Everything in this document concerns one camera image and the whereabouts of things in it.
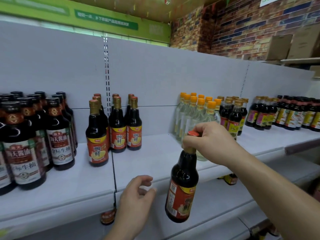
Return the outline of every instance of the brick wall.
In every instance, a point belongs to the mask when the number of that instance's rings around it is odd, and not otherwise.
[[[264,7],[260,2],[238,0],[218,11],[211,54],[264,60],[271,36],[320,22],[320,0],[278,0]]]
[[[214,26],[211,6],[198,7],[172,23],[170,47],[210,54]]]

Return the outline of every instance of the forearm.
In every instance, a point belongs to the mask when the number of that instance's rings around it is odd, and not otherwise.
[[[229,166],[285,239],[318,239],[320,203],[246,151]]]

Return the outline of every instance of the cardboard box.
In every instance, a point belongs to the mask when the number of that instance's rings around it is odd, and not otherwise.
[[[293,36],[288,59],[320,57],[320,24],[301,27]]]
[[[292,36],[292,34],[272,36],[265,60],[286,59],[290,50]]]
[[[320,77],[320,65],[310,66],[310,71],[314,71],[313,77]]]

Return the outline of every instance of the dark green sign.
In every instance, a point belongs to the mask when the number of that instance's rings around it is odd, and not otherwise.
[[[102,16],[91,12],[84,12],[81,10],[74,10],[75,17],[78,19],[84,19],[88,21],[104,23],[108,25],[113,25],[121,28],[129,28],[133,30],[138,30],[138,23],[129,22],[126,20],[116,19],[113,17]]]

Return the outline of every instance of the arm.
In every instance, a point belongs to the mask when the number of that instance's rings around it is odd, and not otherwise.
[[[284,239],[319,239],[319,202],[248,153],[218,123],[200,123],[194,130],[202,137],[186,136],[183,147],[195,147],[235,173]]]
[[[143,229],[157,190],[139,188],[151,186],[148,175],[133,178],[123,191],[114,225],[104,240],[133,240]]]

